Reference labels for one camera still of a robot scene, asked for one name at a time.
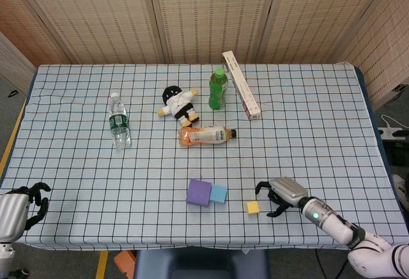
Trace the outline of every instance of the green bottle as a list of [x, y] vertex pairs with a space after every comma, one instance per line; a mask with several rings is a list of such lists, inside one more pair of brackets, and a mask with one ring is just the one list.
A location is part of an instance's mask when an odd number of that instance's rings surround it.
[[224, 73], [223, 68], [217, 68], [210, 77], [210, 97], [209, 106], [213, 110], [220, 110], [226, 104], [224, 97], [228, 87], [228, 76]]

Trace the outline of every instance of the green bottle cap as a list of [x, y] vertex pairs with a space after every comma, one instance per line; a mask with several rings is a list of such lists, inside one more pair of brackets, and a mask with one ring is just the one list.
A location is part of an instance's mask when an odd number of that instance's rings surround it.
[[215, 70], [215, 75], [217, 78], [222, 78], [224, 76], [224, 69], [223, 68], [217, 68]]

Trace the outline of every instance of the stuffed toy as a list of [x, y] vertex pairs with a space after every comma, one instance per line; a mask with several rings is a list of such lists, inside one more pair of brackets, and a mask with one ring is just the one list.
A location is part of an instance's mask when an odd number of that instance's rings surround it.
[[172, 113], [182, 127], [192, 126], [192, 123], [199, 120], [199, 115], [194, 112], [193, 104], [190, 102], [197, 94], [199, 94], [197, 89], [183, 93], [178, 86], [168, 86], [162, 95], [166, 107], [159, 109], [158, 115], [164, 116]]

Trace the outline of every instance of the foam cube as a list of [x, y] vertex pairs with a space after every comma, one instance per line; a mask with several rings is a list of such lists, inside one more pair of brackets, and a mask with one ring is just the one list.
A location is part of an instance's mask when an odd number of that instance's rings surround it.
[[212, 185], [212, 190], [210, 191], [210, 200], [214, 202], [224, 203], [226, 200], [226, 194], [228, 188], [222, 185]]
[[187, 189], [186, 202], [201, 207], [209, 205], [210, 191], [212, 184], [201, 180], [191, 179]]
[[260, 212], [260, 208], [258, 207], [258, 201], [248, 201], [247, 202], [247, 213], [249, 214], [256, 214]]

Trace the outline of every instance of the gray carpet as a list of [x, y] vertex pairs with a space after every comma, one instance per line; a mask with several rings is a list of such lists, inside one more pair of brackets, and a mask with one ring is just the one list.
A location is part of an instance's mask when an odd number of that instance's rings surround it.
[[[24, 101], [22, 95], [7, 98], [14, 88], [0, 77], [0, 105], [6, 112], [6, 118], [0, 121], [0, 154], [3, 154], [9, 136]], [[376, 115], [388, 114], [404, 124], [409, 123], [408, 103], [409, 93], [405, 93], [396, 102], [386, 105]], [[94, 278], [98, 266], [98, 252], [52, 252], [39, 250], [26, 245], [16, 244], [16, 256], [12, 269], [27, 268], [30, 279], [51, 278]], [[348, 252], [342, 250], [318, 250], [323, 269], [328, 278], [334, 278], [346, 259]], [[106, 278], [126, 278], [116, 268], [113, 258], [118, 252], [111, 252], [108, 258]], [[314, 250], [282, 249], [270, 250], [270, 270], [272, 278], [324, 278], [318, 265]], [[342, 278], [363, 278], [347, 265]]]

